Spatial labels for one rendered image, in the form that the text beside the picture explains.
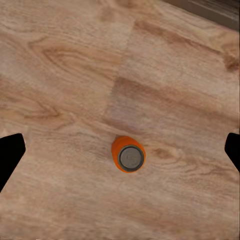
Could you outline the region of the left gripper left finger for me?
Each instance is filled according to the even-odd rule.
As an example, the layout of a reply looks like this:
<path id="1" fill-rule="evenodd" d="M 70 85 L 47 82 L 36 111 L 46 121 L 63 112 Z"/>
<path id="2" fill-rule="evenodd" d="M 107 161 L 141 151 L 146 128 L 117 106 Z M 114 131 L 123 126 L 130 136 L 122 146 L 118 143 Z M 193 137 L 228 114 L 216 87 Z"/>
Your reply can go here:
<path id="1" fill-rule="evenodd" d="M 0 138 L 0 192 L 26 151 L 21 133 Z"/>

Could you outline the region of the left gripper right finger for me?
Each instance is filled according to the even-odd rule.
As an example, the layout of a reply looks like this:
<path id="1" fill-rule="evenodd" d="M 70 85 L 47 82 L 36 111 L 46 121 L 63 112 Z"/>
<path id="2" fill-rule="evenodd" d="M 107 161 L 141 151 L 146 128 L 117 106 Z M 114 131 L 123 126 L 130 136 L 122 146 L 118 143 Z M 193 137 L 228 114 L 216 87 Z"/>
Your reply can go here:
<path id="1" fill-rule="evenodd" d="M 224 150 L 240 172 L 240 134 L 231 132 L 226 139 Z"/>

